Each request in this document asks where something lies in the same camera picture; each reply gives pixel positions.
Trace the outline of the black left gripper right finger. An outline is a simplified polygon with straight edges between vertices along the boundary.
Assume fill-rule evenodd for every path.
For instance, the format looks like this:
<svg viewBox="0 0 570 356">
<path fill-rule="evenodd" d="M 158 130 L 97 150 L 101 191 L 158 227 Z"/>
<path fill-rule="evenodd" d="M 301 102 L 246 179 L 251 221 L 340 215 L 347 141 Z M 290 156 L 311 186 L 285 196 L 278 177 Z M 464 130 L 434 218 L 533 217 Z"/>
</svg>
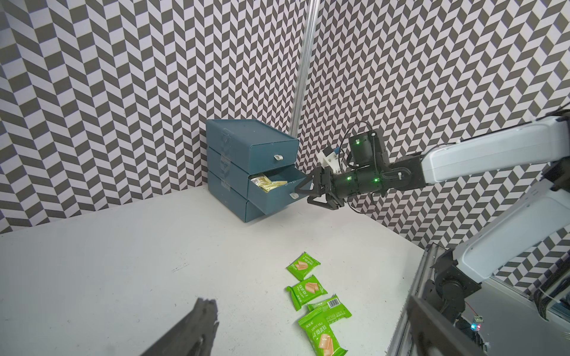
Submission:
<svg viewBox="0 0 570 356">
<path fill-rule="evenodd" d="M 418 355 L 487 355 L 480 323 L 469 323 L 464 317 L 452 323 L 417 297 L 408 299 L 407 314 Z"/>
</svg>

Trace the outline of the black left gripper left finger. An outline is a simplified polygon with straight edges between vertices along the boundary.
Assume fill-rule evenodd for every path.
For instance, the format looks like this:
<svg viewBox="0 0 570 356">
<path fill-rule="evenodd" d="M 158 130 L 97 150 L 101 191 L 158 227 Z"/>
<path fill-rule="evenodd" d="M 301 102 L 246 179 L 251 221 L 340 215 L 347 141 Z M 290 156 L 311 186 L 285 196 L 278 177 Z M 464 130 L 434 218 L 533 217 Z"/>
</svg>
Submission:
<svg viewBox="0 0 570 356">
<path fill-rule="evenodd" d="M 145 350 L 143 355 L 210 356 L 218 326 L 216 300 L 198 298 L 193 310 Z"/>
</svg>

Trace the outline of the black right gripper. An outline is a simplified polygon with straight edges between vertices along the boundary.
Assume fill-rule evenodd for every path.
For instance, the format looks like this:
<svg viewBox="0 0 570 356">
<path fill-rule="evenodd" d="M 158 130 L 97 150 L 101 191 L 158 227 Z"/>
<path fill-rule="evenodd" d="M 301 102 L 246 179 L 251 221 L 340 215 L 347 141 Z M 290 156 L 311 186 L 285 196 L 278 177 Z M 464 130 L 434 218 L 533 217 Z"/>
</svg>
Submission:
<svg viewBox="0 0 570 356">
<path fill-rule="evenodd" d="M 352 174 L 334 174 L 331 168 L 317 166 L 295 187 L 295 193 L 309 196 L 310 205 L 335 211 L 344 207 L 352 194 Z M 318 201 L 323 194 L 325 201 Z"/>
</svg>

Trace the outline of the yellow cookie packet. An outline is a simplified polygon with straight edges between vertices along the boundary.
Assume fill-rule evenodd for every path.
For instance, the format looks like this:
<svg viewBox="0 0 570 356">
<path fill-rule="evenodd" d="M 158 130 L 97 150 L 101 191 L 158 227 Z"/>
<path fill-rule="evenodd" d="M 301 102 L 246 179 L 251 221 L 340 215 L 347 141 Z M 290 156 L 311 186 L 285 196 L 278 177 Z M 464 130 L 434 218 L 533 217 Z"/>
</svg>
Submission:
<svg viewBox="0 0 570 356">
<path fill-rule="evenodd" d="M 265 192 L 269 192 L 275 188 L 279 188 L 288 184 L 286 180 L 271 180 L 264 174 L 253 176 L 250 178 L 250 181 Z"/>
</svg>

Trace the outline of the teal three-drawer cabinet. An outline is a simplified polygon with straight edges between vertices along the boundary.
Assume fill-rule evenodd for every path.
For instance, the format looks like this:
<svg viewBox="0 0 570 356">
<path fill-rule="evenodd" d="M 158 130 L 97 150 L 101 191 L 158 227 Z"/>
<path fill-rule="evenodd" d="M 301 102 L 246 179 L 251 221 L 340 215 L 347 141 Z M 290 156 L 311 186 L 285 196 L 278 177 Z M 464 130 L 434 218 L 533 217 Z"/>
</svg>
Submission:
<svg viewBox="0 0 570 356">
<path fill-rule="evenodd" d="M 206 122 L 208 188 L 248 223 L 302 200 L 295 187 L 307 176 L 297 169 L 298 139 L 258 120 Z M 264 174 L 288 184 L 265 192 L 250 181 Z"/>
</svg>

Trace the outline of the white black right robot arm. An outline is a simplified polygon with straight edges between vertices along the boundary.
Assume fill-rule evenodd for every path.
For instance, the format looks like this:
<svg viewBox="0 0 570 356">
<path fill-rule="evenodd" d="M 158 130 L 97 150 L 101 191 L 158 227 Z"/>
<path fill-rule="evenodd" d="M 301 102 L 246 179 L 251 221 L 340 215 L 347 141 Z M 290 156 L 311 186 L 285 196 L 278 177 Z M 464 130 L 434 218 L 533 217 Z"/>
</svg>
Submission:
<svg viewBox="0 0 570 356">
<path fill-rule="evenodd" d="M 495 274 L 518 278 L 522 254 L 569 233 L 569 108 L 391 161 L 378 129 L 325 149 L 293 197 L 340 209 L 359 196 L 401 197 L 384 212 L 402 213 L 415 243 L 441 242 L 424 297 L 448 320 Z"/>
</svg>

